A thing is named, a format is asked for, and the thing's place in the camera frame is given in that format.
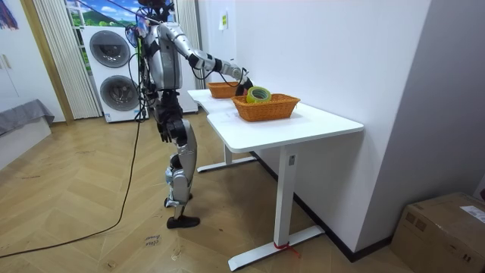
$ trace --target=washing machine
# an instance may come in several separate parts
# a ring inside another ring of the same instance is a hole
[[[106,121],[134,120],[139,112],[138,61],[137,56],[130,61],[136,49],[128,43],[124,27],[84,26],[80,32]]]

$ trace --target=cabinet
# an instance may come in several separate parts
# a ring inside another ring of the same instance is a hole
[[[0,55],[0,99],[18,97],[17,90],[8,75],[8,65],[3,61]]]

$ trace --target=herringbone floor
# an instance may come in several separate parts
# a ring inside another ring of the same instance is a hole
[[[222,142],[202,112],[189,115],[197,165],[221,162]],[[134,122],[103,118],[52,128],[52,135],[0,171],[0,255],[60,243],[116,222],[127,189]],[[123,220],[113,230],[55,249],[0,259],[0,272],[229,272],[227,260],[273,238],[276,183],[253,162],[197,174],[187,215],[198,227],[168,230],[163,172],[172,144],[142,124]],[[313,225],[295,204],[291,232]],[[240,272],[410,272],[384,248],[354,264],[320,236]]]

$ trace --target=white curtain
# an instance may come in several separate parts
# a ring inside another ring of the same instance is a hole
[[[102,115],[64,0],[33,0],[75,119]]]
[[[187,35],[192,46],[196,49],[201,48],[200,32],[199,32],[199,15],[197,14],[194,0],[174,0],[175,11],[177,13],[175,21],[180,25],[183,32]],[[204,74],[202,71],[195,71],[197,77],[202,78]],[[205,84],[203,80],[194,79],[196,81],[197,89],[204,89]]]

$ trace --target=tape roll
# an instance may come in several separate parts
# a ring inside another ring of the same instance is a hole
[[[271,100],[271,93],[260,86],[253,86],[249,88],[248,95],[246,97],[246,102],[257,103],[257,102],[269,102]]]

